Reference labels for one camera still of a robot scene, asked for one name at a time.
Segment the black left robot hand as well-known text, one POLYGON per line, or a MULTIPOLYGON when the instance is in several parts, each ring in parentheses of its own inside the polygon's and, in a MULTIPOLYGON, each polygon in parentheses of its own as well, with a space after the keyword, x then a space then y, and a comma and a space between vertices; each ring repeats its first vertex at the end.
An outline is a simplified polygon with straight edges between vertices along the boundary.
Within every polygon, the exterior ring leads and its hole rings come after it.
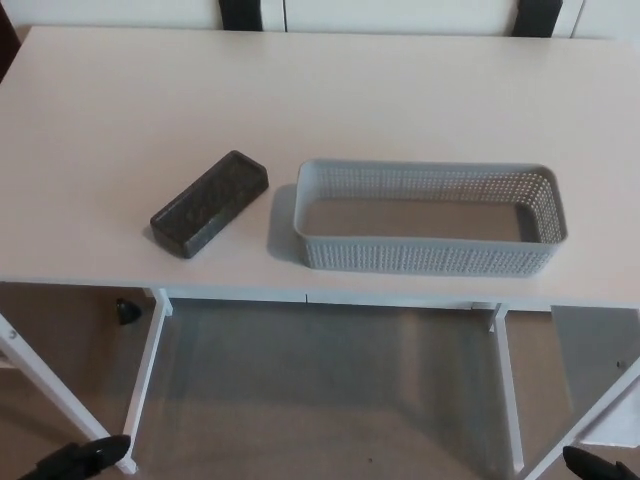
POLYGON ((36 463, 19 480, 90 479, 115 466, 128 453, 129 435, 114 435, 86 444, 69 443, 36 463))

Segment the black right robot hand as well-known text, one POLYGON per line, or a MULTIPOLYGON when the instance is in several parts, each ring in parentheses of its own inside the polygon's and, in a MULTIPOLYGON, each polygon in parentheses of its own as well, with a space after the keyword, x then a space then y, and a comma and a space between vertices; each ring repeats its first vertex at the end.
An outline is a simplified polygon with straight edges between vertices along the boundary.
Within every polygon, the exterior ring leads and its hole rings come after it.
POLYGON ((639 480, 622 462, 611 463, 578 447, 565 446, 562 457, 567 468, 582 480, 639 480))

